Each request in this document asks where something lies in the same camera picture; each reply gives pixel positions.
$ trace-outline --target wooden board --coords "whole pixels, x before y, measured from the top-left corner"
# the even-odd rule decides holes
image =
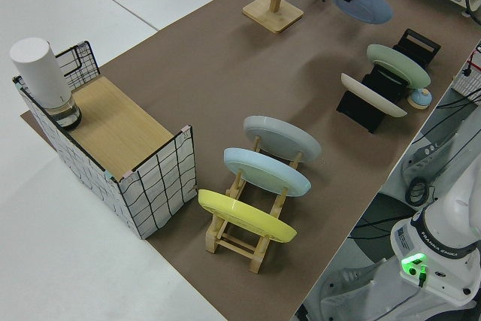
[[[70,135],[117,180],[173,137],[106,77],[74,98],[82,121]]]
[[[280,1],[279,10],[270,10],[271,0],[255,0],[242,9],[242,13],[255,20],[273,33],[281,33],[293,23],[302,18],[304,12],[294,5]]]

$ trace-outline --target wire mesh basket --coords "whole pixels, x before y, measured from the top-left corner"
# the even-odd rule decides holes
[[[88,41],[56,56],[73,91],[100,75]],[[63,162],[140,238],[163,227],[197,195],[191,126],[117,180],[36,102],[21,76],[14,83]]]

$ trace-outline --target wooden stand base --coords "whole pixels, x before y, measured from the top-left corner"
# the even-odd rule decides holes
[[[302,18],[304,12],[294,5],[280,0],[279,10],[270,9],[271,0],[255,0],[242,9],[242,13],[275,34],[281,33]]]

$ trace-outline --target light blue plate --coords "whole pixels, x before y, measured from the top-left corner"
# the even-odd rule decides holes
[[[224,164],[234,174],[241,171],[241,178],[246,182],[278,195],[285,187],[289,197],[305,195],[310,189],[309,180],[294,168],[252,150],[227,148]]]
[[[382,24],[392,18],[392,9],[384,0],[332,0],[347,15],[370,24]]]
[[[251,141],[258,135],[261,149],[282,159],[292,161],[301,152],[300,162],[309,162],[321,153],[321,145],[312,135],[282,120],[250,116],[244,120],[244,131]]]

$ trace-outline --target green plate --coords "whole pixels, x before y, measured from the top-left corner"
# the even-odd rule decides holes
[[[392,48],[371,44],[368,47],[368,58],[373,64],[380,65],[403,78],[409,88],[425,88],[431,83],[431,78],[421,66]]]

